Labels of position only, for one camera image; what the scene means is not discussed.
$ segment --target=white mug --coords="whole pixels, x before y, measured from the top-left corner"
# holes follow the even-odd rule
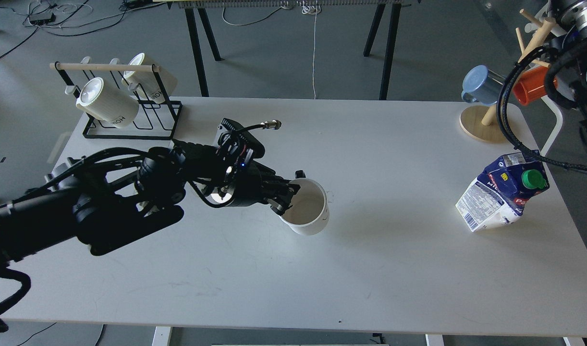
[[[102,77],[94,77],[80,90],[76,107],[115,127],[125,127],[133,122],[140,105],[126,92],[105,83]]]
[[[131,59],[129,65],[159,64],[154,59],[146,55],[146,53],[139,53],[133,59]],[[159,72],[159,77],[161,77],[161,81],[163,82],[163,86],[166,88],[168,96],[172,95],[173,90],[176,88],[178,84],[178,79],[176,79],[176,77],[169,73],[168,70],[163,68],[163,66],[161,67],[161,72]],[[122,74],[121,82],[123,85],[130,85],[131,83],[142,85],[142,87],[138,87],[136,91],[138,92],[138,95],[143,99],[151,100],[155,103],[164,103],[166,101],[166,98],[163,96],[163,92],[161,88],[159,88],[159,85],[157,84],[157,80],[155,79],[155,75],[153,73],[125,71]]]
[[[326,191],[315,180],[307,178],[294,179],[290,184],[300,185],[300,190],[293,196],[292,206],[281,220],[297,234],[318,234],[330,219]]]

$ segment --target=metal table frame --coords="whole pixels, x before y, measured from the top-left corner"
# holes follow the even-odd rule
[[[403,8],[402,3],[394,3],[392,4],[390,11],[390,26],[388,28],[388,42],[386,45],[385,58],[383,62],[383,74],[381,75],[379,100],[386,100],[388,98],[388,87],[390,86],[390,75],[392,73],[392,61],[394,59],[396,34],[398,31],[398,23],[401,17],[401,8]],[[370,55],[370,50],[372,49],[372,45],[375,42],[377,30],[379,29],[379,24],[381,23],[381,18],[383,17],[384,11],[385,4],[378,4],[375,11],[375,17],[373,18],[372,24],[370,26],[368,38],[366,39],[366,46],[364,46],[365,57]],[[215,61],[223,61],[223,58],[219,54],[219,48],[217,48],[217,42],[215,41],[214,34],[212,33],[210,21],[208,20],[208,15],[206,14],[206,9],[203,7],[197,7],[197,13],[199,14],[199,19],[202,22],[204,32],[208,38],[208,44],[210,45],[212,56],[214,57]],[[202,59],[202,50],[199,45],[199,37],[197,36],[197,24],[195,21],[193,8],[185,8],[184,14],[186,16],[186,24],[189,29],[189,38],[191,39],[191,46],[193,49],[193,60],[195,61],[195,69],[197,70],[199,91],[201,96],[208,97],[206,72],[204,71],[204,61]]]

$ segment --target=mug rack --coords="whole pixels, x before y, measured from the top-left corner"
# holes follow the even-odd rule
[[[163,81],[159,76],[161,67],[158,65],[119,65],[117,62],[118,59],[113,59],[109,64],[61,62],[50,64],[50,68],[56,70],[67,85],[65,93],[73,95],[76,98],[80,97],[80,87],[69,77],[68,70],[82,71],[87,80],[96,77],[95,72],[109,72],[116,87],[121,88],[118,81],[116,81],[115,72],[117,72],[116,74],[120,77],[121,81],[125,81],[129,86],[127,89],[133,93],[141,106],[133,125],[123,128],[111,126],[106,121],[99,120],[87,113],[89,121],[84,131],[82,131],[82,135],[85,138],[171,140],[180,118],[182,103],[181,101],[170,100]],[[141,89],[144,95],[148,95],[146,90],[144,90],[144,86],[142,84],[135,85],[134,83],[129,83],[123,75],[125,71],[153,73],[157,85],[164,96],[164,105],[167,107],[163,107],[162,104],[155,103],[152,100],[142,100],[137,90]]]

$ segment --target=white table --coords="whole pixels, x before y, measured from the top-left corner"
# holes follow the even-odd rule
[[[561,195],[472,234],[454,203],[513,152],[461,131],[464,103],[181,98],[177,138],[211,144],[221,118],[255,131],[259,162],[328,191],[330,222],[294,234],[269,207],[213,210],[188,189],[179,223],[101,258],[76,239],[11,267],[32,290],[11,320],[385,333],[587,337],[587,252]],[[519,110],[510,122],[534,145]],[[167,142],[85,140],[62,158]],[[14,284],[0,280],[0,298]]]

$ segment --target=metal connector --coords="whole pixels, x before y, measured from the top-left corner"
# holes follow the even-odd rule
[[[278,120],[264,121],[261,123],[264,129],[278,130],[281,127],[281,122]]]

